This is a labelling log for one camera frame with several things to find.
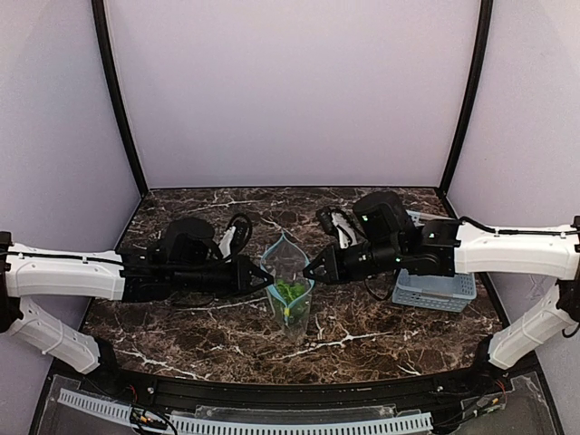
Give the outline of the green grapes bunch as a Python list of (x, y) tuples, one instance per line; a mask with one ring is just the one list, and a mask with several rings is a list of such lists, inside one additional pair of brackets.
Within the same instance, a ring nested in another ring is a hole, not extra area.
[(288, 283), (284, 280), (278, 280), (275, 283), (275, 289), (287, 304), (292, 303), (306, 292), (304, 284)]

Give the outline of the clear zip top bag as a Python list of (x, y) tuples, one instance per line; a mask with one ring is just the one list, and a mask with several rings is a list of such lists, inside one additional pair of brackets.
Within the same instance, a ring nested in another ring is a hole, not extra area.
[(275, 322), (291, 343), (305, 339), (314, 282), (303, 276), (310, 264), (306, 253), (282, 232), (280, 238), (261, 256), (260, 268), (274, 278), (266, 295)]

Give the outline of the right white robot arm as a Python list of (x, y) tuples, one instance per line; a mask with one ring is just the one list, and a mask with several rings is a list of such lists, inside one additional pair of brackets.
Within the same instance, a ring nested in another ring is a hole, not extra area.
[(303, 270), (326, 285), (360, 282), (404, 269), (416, 276), (511, 273), (556, 282), (513, 324), (478, 346), (475, 369), (505, 372), (568, 326), (579, 325), (579, 223), (558, 227), (488, 227), (470, 217), (415, 225), (393, 191), (372, 192), (353, 204), (363, 242), (326, 246)]

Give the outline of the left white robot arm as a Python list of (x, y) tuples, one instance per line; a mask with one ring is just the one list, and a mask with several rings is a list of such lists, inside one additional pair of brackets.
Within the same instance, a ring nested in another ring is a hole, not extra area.
[(116, 377), (112, 345), (80, 333), (34, 302), (36, 295), (87, 296), (123, 303), (164, 301), (177, 291), (215, 297), (251, 295), (274, 282), (243, 250), (253, 232), (241, 213), (221, 240), (204, 219), (169, 223), (147, 248), (97, 253), (51, 251), (16, 244), (1, 234), (1, 331), (15, 336), (78, 373)]

